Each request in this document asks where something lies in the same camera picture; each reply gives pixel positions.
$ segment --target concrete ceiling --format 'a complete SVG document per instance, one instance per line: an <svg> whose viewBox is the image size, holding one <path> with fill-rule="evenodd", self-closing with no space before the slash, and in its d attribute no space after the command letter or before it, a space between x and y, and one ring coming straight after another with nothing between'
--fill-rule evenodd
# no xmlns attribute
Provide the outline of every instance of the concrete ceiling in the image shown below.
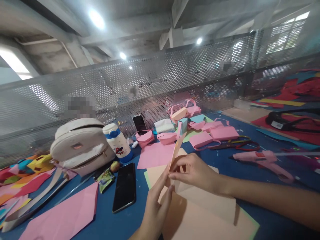
<svg viewBox="0 0 320 240"><path fill-rule="evenodd" d="M2 0L0 34L24 44L41 73L49 74L119 59L120 52L132 57L283 23L312 2ZM90 19L91 10L100 14L103 29ZM26 43L52 38L58 41Z"/></svg>

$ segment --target white bottle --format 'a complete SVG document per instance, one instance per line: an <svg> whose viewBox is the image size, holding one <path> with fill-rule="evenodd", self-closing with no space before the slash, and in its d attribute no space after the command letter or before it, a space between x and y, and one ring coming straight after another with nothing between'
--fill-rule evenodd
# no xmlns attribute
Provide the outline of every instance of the white bottle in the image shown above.
<svg viewBox="0 0 320 240"><path fill-rule="evenodd" d="M114 123L110 123L103 127L102 131L107 138L107 142L120 161L122 163L129 162L133 157L133 152L118 126Z"/></svg>

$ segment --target person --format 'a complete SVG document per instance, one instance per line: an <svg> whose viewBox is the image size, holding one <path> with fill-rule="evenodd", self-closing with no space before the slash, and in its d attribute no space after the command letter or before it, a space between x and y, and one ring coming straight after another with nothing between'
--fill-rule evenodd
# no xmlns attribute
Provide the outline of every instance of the person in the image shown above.
<svg viewBox="0 0 320 240"><path fill-rule="evenodd" d="M168 177L169 165L149 190L141 226L131 236L135 239L158 239L172 199L173 186L158 203ZM228 177L213 171L195 153L180 156L169 172L169 178L201 188L207 192L242 199L269 209L311 229L320 231L320 194L272 183Z"/></svg>

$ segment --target perforated metal railing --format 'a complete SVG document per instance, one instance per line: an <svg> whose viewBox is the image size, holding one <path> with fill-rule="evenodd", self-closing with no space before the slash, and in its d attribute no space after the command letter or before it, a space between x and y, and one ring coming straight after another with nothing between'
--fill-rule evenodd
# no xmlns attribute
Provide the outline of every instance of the perforated metal railing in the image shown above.
<svg viewBox="0 0 320 240"><path fill-rule="evenodd" d="M320 57L314 52L297 54L298 45L283 47L286 53L279 47L270 52L274 49L270 32L266 29L0 85L0 166L37 149L48 150L56 129L70 120L65 114L70 97L94 98L95 117L104 124L116 123L130 136L136 131L135 115L141 114L152 128L154 122L168 118L170 106L187 98L193 98L204 112L226 109L239 96L255 99L273 93L284 84L286 74L318 64Z"/></svg>

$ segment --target smartphone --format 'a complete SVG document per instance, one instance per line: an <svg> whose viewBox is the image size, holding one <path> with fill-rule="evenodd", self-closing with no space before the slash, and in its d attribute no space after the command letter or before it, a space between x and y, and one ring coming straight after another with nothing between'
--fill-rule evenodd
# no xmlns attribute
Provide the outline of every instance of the smartphone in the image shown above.
<svg viewBox="0 0 320 240"><path fill-rule="evenodd" d="M136 126L139 136L147 133L147 127L141 115L133 117L133 122Z"/></svg>
<svg viewBox="0 0 320 240"><path fill-rule="evenodd" d="M136 202L136 171L134 163L121 167L118 172L112 213L120 212Z"/></svg>

